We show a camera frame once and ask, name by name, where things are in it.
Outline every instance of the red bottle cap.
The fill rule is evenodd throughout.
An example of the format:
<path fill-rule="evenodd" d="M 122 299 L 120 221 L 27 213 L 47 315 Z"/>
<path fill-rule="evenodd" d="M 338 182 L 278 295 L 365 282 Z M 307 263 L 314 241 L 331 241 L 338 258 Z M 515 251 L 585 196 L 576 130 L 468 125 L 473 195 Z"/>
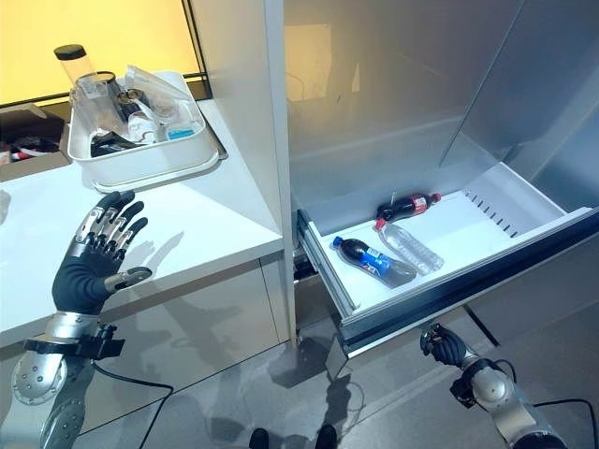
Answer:
<path fill-rule="evenodd" d="M 384 218 L 379 218 L 378 220 L 376 220 L 376 224 L 374 225 L 374 227 L 376 228 L 377 231 L 380 231 L 381 229 L 383 229 L 385 227 L 386 224 L 387 224 L 387 221 Z"/>

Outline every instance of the robotic hand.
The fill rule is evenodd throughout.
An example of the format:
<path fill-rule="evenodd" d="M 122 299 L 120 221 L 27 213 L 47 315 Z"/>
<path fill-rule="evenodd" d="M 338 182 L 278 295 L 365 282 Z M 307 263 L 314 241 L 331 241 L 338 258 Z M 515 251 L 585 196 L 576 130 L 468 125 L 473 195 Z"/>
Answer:
<path fill-rule="evenodd" d="M 451 393 L 466 408 L 479 404 L 493 419 L 508 447 L 567 449 L 541 413 L 492 361 L 478 356 L 451 330 L 432 325 L 420 336 L 424 355 L 463 370 Z"/>
<path fill-rule="evenodd" d="M 52 296 L 57 312 L 45 333 L 25 341 L 25 355 L 13 371 L 12 403 L 2 427 L 6 449 L 69 449 L 85 415 L 85 391 L 94 369 L 90 360 L 116 356 L 124 340 L 116 326 L 98 329 L 98 314 L 115 293 L 152 275 L 145 267 L 118 272 L 127 248 L 148 220 L 141 218 L 133 192 L 113 192 L 87 214 L 58 268 Z"/>

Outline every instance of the pepsi bottle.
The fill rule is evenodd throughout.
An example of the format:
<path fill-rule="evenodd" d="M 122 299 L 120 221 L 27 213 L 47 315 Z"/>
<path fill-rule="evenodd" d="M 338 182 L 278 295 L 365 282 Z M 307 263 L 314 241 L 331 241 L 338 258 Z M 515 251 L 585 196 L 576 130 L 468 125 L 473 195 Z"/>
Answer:
<path fill-rule="evenodd" d="M 333 248 L 341 252 L 347 263 L 368 271 L 391 288 L 399 287 L 416 277 L 414 267 L 379 253 L 362 240 L 336 237 Z"/>
<path fill-rule="evenodd" d="M 434 203 L 441 201 L 441 195 L 414 194 L 381 204 L 376 209 L 376 218 L 383 218 L 386 222 L 394 222 L 401 218 L 409 218 L 424 212 Z"/>

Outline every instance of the white countertop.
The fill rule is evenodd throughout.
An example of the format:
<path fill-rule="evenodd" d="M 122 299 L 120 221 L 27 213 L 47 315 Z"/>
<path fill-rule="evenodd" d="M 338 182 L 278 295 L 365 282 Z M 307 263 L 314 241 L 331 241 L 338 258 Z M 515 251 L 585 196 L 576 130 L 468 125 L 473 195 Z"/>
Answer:
<path fill-rule="evenodd" d="M 212 100 L 200 108 L 229 157 L 205 174 L 136 194 L 149 224 L 123 268 L 147 266 L 148 281 L 110 304 L 193 281 L 283 249 L 283 239 Z M 101 198 L 77 163 L 0 184 L 10 195 L 0 225 L 0 347 L 43 332 L 54 313 L 51 285 L 66 247 Z"/>

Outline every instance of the window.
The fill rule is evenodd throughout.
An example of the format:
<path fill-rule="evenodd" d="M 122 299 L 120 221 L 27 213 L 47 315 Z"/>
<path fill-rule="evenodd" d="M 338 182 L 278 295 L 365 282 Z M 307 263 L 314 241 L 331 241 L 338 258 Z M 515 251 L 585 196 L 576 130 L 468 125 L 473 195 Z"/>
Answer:
<path fill-rule="evenodd" d="M 70 81 L 53 49 L 73 43 L 86 49 L 95 70 L 122 76 L 131 64 L 205 80 L 186 10 L 186 0 L 2 0 L 0 105 L 61 94 L 64 101 Z"/>

